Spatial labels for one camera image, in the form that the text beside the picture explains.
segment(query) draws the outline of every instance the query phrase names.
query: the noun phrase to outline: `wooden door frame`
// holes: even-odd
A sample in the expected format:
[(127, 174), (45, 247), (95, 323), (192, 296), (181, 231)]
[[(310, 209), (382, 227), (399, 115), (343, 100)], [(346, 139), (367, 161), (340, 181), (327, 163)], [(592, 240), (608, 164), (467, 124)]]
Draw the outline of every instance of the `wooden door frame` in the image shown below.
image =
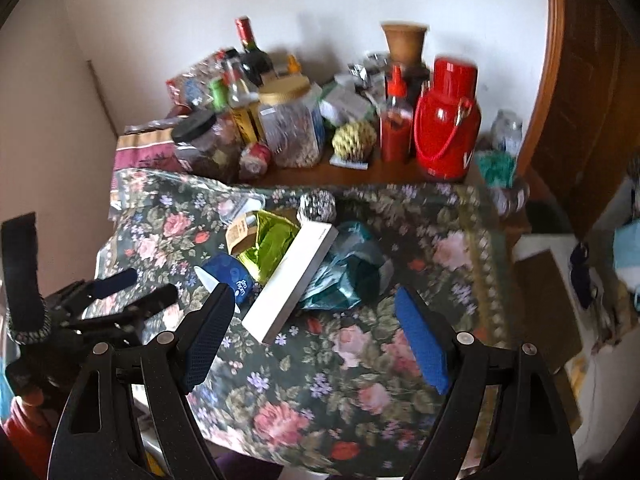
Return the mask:
[(565, 0), (548, 0), (548, 17), (546, 27), (545, 62), (538, 88), (538, 97), (533, 107), (527, 135), (518, 155), (518, 174), (524, 176), (531, 164), (536, 146), (545, 127), (546, 117), (551, 107), (551, 99), (556, 90), (562, 42), (564, 41), (564, 8)]

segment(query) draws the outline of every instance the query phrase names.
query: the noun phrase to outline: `brown plastic pot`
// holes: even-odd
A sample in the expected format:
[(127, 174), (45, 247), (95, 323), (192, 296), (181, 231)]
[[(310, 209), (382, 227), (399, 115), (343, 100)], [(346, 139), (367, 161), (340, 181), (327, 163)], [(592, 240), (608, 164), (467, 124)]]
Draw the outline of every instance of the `brown plastic pot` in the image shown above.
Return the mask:
[(385, 31), (391, 61), (405, 66), (420, 65), (424, 35), (429, 30), (427, 25), (406, 22), (380, 23)]

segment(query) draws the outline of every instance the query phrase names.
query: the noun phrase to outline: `jar with black lid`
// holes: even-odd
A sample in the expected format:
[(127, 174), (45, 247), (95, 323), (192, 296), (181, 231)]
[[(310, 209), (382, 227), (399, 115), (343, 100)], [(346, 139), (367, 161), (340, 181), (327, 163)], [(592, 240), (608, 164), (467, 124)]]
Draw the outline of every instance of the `jar with black lid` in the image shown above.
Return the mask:
[(227, 111), (200, 110), (171, 132), (175, 156), (190, 174), (226, 184), (238, 177), (242, 141)]

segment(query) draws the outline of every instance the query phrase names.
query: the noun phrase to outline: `tablecloth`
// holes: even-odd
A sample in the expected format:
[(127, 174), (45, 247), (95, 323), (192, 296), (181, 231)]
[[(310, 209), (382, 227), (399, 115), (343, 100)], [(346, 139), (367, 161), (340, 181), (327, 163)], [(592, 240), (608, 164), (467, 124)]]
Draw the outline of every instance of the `tablecloth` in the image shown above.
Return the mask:
[[(98, 255), (97, 276), (134, 267), (137, 284), (90, 307), (116, 312), (165, 283), (179, 302), (146, 324), (150, 340), (174, 330), (207, 291), (194, 266), (225, 251), (229, 197), (261, 193), (270, 210), (295, 208), (305, 189), (232, 188), (158, 170), (117, 174), (123, 213)], [(394, 263), (392, 286), (343, 314), (296, 312), (269, 347), (234, 318), (207, 379), (188, 395), (206, 439), (284, 465), (333, 474), (402, 476), (430, 434), (443, 397), (425, 384), (394, 315), (399, 283), (414, 286), (456, 330), (509, 346), (508, 261), (490, 208), (474, 187), (327, 187), (338, 222), (358, 220)], [(252, 294), (253, 301), (259, 288)], [(478, 442), (490, 420), (481, 415)]]

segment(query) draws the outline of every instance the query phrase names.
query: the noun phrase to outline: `green foil package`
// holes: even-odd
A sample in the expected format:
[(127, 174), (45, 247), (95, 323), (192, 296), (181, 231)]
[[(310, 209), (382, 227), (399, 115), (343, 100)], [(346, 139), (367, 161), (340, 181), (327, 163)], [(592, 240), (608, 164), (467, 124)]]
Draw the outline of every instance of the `green foil package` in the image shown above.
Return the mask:
[(394, 266), (360, 222), (344, 222), (306, 288), (303, 310), (343, 312), (376, 300), (391, 282)]
[(257, 224), (255, 243), (236, 258), (252, 278), (266, 285), (300, 228), (288, 219), (268, 211), (248, 214), (247, 220)]

